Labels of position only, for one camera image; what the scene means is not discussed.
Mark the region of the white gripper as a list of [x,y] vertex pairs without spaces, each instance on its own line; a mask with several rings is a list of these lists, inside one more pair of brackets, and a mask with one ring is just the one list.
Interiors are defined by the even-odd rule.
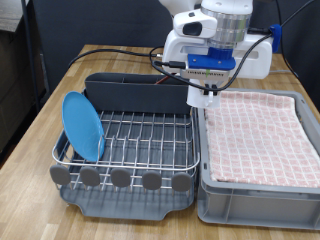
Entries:
[[[164,69],[187,79],[265,78],[272,39],[248,32],[251,13],[250,8],[200,8],[176,14],[164,46]],[[217,85],[211,88],[217,91]],[[205,84],[204,93],[209,89]]]

